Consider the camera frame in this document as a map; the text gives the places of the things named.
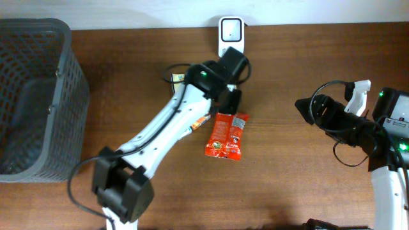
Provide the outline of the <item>white barcode scanner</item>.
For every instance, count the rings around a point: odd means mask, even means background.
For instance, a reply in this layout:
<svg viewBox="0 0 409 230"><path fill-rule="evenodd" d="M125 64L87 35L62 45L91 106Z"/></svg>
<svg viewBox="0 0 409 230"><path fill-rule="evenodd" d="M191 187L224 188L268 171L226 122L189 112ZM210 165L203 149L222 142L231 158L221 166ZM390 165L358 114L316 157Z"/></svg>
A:
<svg viewBox="0 0 409 230"><path fill-rule="evenodd" d="M219 19L218 55L221 58L229 47L244 53L245 23L239 16L224 16Z"/></svg>

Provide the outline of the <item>red snack bag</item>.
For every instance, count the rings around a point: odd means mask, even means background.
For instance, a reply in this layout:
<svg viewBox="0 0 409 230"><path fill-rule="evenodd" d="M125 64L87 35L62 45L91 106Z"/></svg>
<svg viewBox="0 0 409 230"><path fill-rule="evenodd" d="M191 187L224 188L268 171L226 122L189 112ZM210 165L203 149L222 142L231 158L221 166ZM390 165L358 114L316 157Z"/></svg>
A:
<svg viewBox="0 0 409 230"><path fill-rule="evenodd" d="M240 160L241 139L249 117L248 114L241 112L235 115L217 113L213 132L205 148L205 155Z"/></svg>

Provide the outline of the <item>small orange packet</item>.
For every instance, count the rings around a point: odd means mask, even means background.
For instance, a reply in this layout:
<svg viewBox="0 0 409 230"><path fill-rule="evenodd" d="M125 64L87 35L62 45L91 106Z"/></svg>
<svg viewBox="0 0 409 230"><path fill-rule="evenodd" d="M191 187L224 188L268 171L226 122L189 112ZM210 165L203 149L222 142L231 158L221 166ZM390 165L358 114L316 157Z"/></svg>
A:
<svg viewBox="0 0 409 230"><path fill-rule="evenodd" d="M199 118L197 121L195 121L193 124L191 124L190 129L192 131L197 130L201 125L206 123L210 118L211 118L210 114L207 114L207 115Z"/></svg>

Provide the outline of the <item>beige wet wipes pack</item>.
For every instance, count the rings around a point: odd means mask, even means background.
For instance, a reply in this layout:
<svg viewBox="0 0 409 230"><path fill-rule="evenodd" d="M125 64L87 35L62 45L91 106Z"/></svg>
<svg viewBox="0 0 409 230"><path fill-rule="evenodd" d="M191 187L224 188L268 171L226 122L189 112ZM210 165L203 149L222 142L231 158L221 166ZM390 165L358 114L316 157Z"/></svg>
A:
<svg viewBox="0 0 409 230"><path fill-rule="evenodd" d="M171 80L174 81L174 83L171 84L172 85L171 89L172 89L172 92L174 94L178 92L178 90L179 90L179 88L180 88L180 86L181 86L181 84L182 84L182 82L184 80L184 77L185 77L184 74L175 74L175 73L171 74ZM228 84L227 87L228 87L228 89L230 91L232 91L234 89L237 89L237 86L234 85L234 84Z"/></svg>

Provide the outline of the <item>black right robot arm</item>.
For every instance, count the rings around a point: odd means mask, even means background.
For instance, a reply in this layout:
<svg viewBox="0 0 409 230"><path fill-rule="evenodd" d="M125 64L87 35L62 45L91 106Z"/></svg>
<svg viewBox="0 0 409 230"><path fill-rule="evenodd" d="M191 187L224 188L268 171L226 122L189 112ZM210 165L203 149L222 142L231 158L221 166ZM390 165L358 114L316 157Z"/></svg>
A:
<svg viewBox="0 0 409 230"><path fill-rule="evenodd" d="M384 87L373 109L364 114L370 80L342 81L343 105L320 91L298 99L304 120L317 126L336 145L360 147L368 160L375 200L375 229L408 229L408 93Z"/></svg>

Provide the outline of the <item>grey plastic mesh basket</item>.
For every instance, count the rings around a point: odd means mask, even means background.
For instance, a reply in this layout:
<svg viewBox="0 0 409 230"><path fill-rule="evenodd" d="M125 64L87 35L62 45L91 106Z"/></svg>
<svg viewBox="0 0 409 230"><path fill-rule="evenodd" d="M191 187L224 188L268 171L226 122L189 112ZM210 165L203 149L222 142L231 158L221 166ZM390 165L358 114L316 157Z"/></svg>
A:
<svg viewBox="0 0 409 230"><path fill-rule="evenodd" d="M1 181L65 181L80 162L90 101L58 19L1 21Z"/></svg>

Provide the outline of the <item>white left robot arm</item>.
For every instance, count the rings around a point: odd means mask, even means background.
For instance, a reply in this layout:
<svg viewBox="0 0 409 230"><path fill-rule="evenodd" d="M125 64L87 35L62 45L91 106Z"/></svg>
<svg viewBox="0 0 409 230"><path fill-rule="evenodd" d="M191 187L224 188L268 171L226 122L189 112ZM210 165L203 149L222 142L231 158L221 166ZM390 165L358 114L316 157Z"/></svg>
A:
<svg viewBox="0 0 409 230"><path fill-rule="evenodd" d="M153 200L151 179L182 134L207 114L234 114L247 57L233 47L218 61L190 65L180 89L135 137L117 150L104 147L95 163L92 192L102 207L107 229L137 229Z"/></svg>

